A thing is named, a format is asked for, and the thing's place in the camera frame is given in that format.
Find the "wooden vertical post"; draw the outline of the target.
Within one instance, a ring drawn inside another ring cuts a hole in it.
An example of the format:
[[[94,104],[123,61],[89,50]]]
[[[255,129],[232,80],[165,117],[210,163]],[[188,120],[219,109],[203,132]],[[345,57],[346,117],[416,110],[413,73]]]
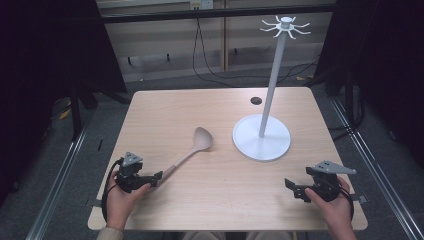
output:
[[[221,0],[221,10],[226,10],[228,7],[227,0]],[[229,54],[228,54],[228,37],[227,37],[227,17],[221,18],[221,68],[223,72],[228,71]]]

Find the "person's left hand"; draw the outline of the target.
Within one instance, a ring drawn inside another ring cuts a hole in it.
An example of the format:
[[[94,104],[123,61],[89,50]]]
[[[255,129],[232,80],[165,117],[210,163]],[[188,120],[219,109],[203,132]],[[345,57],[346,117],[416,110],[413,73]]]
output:
[[[145,184],[138,190],[127,193],[116,186],[116,175],[117,171],[113,171],[108,182],[106,226],[123,232],[128,217],[133,212],[137,202],[149,192],[151,185]]]

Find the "beige long-handled spoon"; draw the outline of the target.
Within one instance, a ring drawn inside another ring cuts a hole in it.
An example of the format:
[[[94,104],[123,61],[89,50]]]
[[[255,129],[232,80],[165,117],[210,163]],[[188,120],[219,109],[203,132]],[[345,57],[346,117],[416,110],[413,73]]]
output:
[[[161,186],[173,172],[186,160],[188,160],[193,154],[205,151],[213,145],[213,137],[209,131],[203,127],[197,127],[193,135],[193,147],[182,157],[177,159],[168,169],[163,172],[162,179],[158,181],[157,186]]]

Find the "dark curtain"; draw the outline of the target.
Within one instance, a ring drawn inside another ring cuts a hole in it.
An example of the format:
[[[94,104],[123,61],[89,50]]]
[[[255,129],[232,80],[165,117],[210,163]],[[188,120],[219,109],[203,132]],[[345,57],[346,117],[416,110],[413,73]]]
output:
[[[424,0],[335,0],[315,76],[355,81],[424,168]]]
[[[30,165],[55,101],[126,86],[96,0],[0,0],[0,206]]]

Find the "white wall power outlet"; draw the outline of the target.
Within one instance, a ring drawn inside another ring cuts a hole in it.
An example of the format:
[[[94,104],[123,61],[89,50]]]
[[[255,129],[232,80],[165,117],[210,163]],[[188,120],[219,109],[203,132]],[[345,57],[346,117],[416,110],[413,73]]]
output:
[[[190,0],[191,10],[211,10],[213,8],[213,0]]]

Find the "grey metal floor rail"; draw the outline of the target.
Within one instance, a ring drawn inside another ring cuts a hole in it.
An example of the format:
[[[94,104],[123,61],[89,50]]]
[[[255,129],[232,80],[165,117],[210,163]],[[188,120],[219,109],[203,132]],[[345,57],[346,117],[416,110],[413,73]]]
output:
[[[331,103],[337,113],[343,127],[347,129],[347,133],[354,143],[356,149],[367,166],[369,172],[373,176],[376,184],[382,192],[385,200],[390,206],[395,217],[402,226],[409,240],[424,240],[424,231],[418,226],[418,222],[413,214],[400,198],[383,169],[380,167],[371,149],[365,142],[364,138],[358,130],[355,130],[349,123],[346,110],[342,103],[337,99],[332,99]]]
[[[73,168],[75,160],[80,152],[84,143],[86,132],[92,119],[95,115],[95,110],[90,110],[84,119],[84,125],[76,138],[72,141],[71,146],[64,158],[61,168],[53,182],[52,187],[42,205],[41,210],[38,212],[32,227],[29,230],[25,240],[43,240],[48,225],[52,219],[54,211],[62,195],[64,186],[67,182],[69,174]]]

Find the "person's right hand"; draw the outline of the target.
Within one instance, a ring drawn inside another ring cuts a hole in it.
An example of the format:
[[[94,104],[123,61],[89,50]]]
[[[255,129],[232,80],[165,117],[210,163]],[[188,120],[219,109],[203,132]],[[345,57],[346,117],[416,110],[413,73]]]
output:
[[[324,201],[312,189],[305,190],[307,196],[320,209],[322,217],[327,225],[328,232],[331,229],[352,229],[351,205],[349,200],[340,194],[331,202]]]

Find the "black horizontal bar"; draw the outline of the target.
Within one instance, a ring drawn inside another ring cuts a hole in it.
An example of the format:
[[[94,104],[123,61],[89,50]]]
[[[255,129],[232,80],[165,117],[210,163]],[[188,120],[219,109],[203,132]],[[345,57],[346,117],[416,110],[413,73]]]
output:
[[[185,20],[202,18],[220,18],[220,17],[242,17],[259,15],[278,15],[278,14],[305,14],[332,12],[337,8],[333,4],[317,5],[294,5],[277,7],[256,7],[256,8],[230,8],[216,10],[187,10],[173,12],[143,13],[143,14],[112,14],[104,15],[98,19],[105,24],[112,23],[130,23],[130,22],[148,22],[165,20]]]

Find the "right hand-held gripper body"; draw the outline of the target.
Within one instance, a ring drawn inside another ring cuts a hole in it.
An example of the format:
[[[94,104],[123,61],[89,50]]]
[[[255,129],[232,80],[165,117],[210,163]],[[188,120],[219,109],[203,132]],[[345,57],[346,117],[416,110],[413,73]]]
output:
[[[354,175],[357,171],[331,161],[322,161],[314,166],[307,167],[306,173],[314,181],[311,189],[324,201],[331,202],[341,193],[338,174]]]

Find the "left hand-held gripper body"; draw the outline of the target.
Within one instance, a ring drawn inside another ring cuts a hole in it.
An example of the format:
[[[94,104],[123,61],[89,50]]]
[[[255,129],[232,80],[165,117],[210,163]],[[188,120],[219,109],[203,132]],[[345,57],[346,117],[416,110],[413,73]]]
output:
[[[152,180],[156,180],[153,175],[140,176],[138,174],[143,167],[142,160],[142,157],[134,153],[127,152],[125,154],[117,174],[117,184],[124,192],[131,193],[145,184],[150,184]]]

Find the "black metal stand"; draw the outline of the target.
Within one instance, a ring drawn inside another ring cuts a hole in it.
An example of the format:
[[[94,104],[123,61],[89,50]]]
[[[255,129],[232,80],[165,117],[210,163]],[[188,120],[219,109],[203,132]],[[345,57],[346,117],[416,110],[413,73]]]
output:
[[[130,103],[128,98],[125,98],[111,90],[107,90],[104,87],[85,80],[73,80],[70,83],[69,88],[70,109],[73,122],[73,141],[76,141],[83,131],[79,103],[82,102],[87,109],[96,109],[98,101],[94,96],[95,92],[99,92],[121,104]]]
[[[318,84],[325,85],[326,95],[335,104],[336,112],[342,117],[341,126],[329,128],[330,132],[340,131],[340,134],[333,136],[332,140],[337,141],[353,134],[364,119],[365,109],[361,92],[355,89],[352,71],[342,65],[325,70],[317,68],[310,86]]]

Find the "white hook rack stand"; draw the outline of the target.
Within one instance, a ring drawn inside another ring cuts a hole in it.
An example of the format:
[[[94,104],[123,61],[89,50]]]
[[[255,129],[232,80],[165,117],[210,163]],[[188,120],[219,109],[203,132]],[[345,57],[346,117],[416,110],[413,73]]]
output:
[[[276,30],[274,38],[277,39],[273,65],[269,78],[265,105],[261,114],[248,115],[240,119],[234,126],[232,140],[235,147],[246,157],[258,161],[269,162],[282,157],[289,149],[291,135],[286,125],[270,114],[273,97],[280,72],[283,53],[287,38],[295,40],[294,32],[307,35],[301,28],[309,26],[296,25],[295,17],[276,16],[275,23],[262,21],[266,28],[261,31]]]

